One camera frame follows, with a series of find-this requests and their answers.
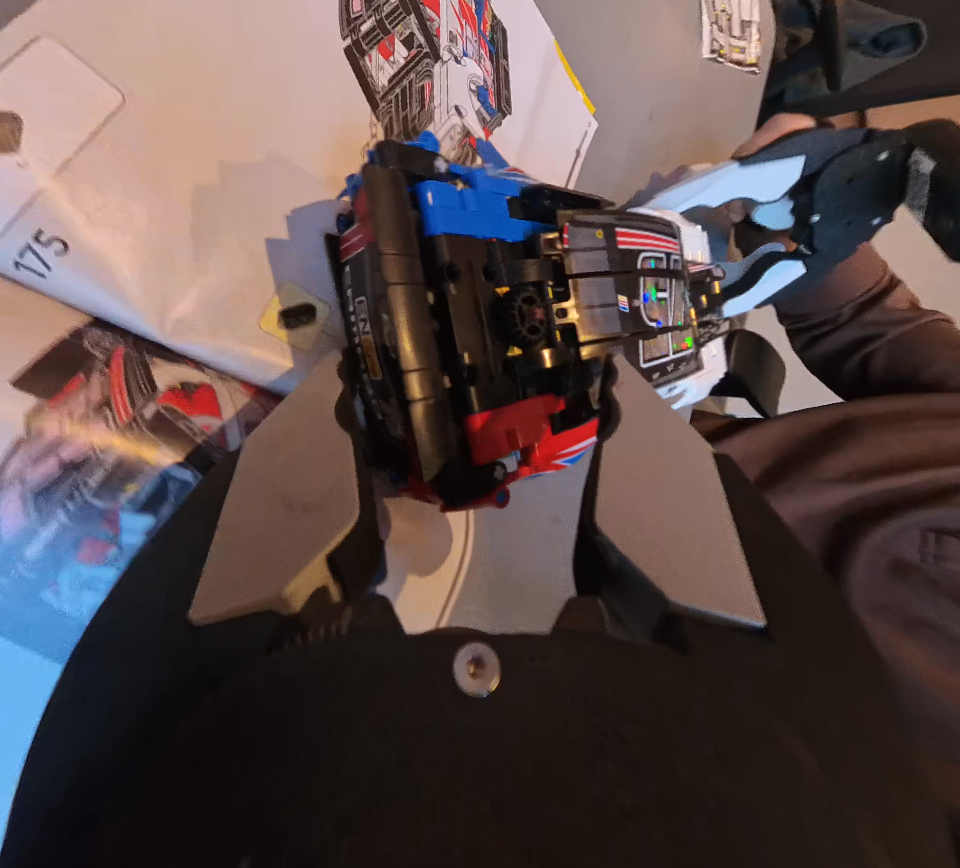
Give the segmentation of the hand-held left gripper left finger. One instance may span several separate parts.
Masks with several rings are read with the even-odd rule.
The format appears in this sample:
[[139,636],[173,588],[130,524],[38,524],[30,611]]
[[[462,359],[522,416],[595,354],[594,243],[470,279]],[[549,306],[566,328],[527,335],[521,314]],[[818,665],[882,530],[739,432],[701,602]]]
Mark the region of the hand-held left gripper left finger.
[[247,439],[188,612],[207,626],[361,598],[383,575],[373,474],[341,354]]

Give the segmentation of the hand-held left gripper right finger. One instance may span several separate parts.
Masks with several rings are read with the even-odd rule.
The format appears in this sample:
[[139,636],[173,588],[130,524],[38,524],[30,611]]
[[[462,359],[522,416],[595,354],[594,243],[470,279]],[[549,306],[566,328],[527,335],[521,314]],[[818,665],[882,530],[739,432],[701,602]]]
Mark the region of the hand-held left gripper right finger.
[[672,617],[764,631],[713,449],[621,354],[606,360],[599,400],[574,549],[578,593],[636,642],[653,641]]

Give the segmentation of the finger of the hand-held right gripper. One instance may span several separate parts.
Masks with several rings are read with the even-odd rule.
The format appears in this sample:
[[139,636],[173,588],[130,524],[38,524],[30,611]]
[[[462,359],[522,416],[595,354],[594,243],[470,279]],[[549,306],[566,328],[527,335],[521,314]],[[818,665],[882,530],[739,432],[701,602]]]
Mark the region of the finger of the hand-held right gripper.
[[717,210],[733,202],[772,204],[798,183],[806,161],[804,154],[791,154],[750,163],[727,160],[682,165],[666,174],[654,172],[647,185],[626,202],[626,211],[685,214],[696,209]]
[[738,260],[711,265],[722,276],[719,293],[708,297],[707,316],[731,319],[763,307],[807,272],[804,257],[785,244],[764,244]]

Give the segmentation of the toy brick race car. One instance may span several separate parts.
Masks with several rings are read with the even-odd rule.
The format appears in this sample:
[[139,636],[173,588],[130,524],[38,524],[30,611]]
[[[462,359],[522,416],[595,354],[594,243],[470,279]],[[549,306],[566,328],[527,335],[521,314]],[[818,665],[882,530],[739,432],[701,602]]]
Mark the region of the toy brick race car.
[[606,362],[673,408],[728,372],[722,272],[701,226],[383,139],[326,238],[366,460],[443,511],[504,507],[592,453]]

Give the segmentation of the instruction booklet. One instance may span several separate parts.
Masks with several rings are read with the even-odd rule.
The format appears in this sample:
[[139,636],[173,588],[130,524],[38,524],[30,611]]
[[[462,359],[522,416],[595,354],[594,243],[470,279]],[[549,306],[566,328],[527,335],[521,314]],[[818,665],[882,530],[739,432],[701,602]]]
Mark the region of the instruction booklet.
[[324,213],[366,146],[492,141],[572,187],[597,129],[534,0],[39,0],[2,30],[2,280],[287,394],[333,350]]

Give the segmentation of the person's right hand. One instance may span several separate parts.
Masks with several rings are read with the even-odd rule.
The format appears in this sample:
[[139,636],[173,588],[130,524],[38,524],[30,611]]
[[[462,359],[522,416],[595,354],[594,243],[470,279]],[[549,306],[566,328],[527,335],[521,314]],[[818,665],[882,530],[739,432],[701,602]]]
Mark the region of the person's right hand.
[[777,140],[817,127],[817,120],[807,114],[777,113],[761,124],[744,143],[739,145],[731,154],[731,158],[736,161],[746,159]]

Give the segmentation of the person's dark sweater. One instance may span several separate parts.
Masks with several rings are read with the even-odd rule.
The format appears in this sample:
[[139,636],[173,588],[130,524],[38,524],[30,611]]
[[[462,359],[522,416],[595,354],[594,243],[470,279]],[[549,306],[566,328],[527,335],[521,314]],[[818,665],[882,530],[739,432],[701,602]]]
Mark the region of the person's dark sweater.
[[958,809],[958,365],[775,418],[698,411],[839,583],[898,682],[935,789]]

